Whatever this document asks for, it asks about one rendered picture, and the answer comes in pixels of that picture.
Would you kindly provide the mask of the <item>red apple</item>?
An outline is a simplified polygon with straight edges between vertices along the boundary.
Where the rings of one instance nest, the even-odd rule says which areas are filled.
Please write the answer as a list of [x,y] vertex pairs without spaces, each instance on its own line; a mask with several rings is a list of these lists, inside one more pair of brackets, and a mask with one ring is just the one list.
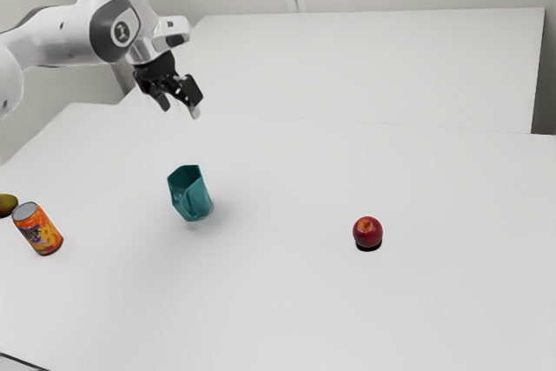
[[354,223],[352,235],[357,248],[376,249],[382,244],[383,227],[378,219],[366,215]]

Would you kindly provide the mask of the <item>yellow green mango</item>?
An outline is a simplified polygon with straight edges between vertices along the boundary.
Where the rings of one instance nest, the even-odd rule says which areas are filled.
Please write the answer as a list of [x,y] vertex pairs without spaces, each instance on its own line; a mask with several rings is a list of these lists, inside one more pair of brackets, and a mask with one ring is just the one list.
[[18,199],[11,194],[0,194],[0,218],[10,216],[18,206]]

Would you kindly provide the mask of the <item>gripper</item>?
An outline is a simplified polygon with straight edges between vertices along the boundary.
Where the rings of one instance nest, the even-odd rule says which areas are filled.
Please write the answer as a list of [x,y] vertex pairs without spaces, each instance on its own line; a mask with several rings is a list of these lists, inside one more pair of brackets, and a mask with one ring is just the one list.
[[203,100],[203,94],[190,74],[178,75],[171,51],[161,54],[149,63],[134,64],[133,76],[141,92],[153,98],[163,112],[170,108],[167,95],[171,95],[189,107],[189,114],[194,120],[200,117],[201,110],[198,105]]

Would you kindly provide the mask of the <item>orange printed drink can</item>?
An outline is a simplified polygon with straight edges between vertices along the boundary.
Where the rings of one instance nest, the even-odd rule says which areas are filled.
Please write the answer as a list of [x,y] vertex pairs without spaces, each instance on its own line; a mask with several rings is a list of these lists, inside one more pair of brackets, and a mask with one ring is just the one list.
[[62,247],[62,235],[37,203],[20,204],[12,212],[11,218],[24,239],[40,256],[52,255]]

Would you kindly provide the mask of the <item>teal faceted mug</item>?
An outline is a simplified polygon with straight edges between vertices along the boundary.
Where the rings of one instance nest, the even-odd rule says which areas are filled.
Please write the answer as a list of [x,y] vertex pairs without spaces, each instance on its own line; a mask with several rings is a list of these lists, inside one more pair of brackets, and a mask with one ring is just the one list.
[[182,165],[168,177],[173,207],[186,222],[207,217],[213,208],[208,189],[198,165]]

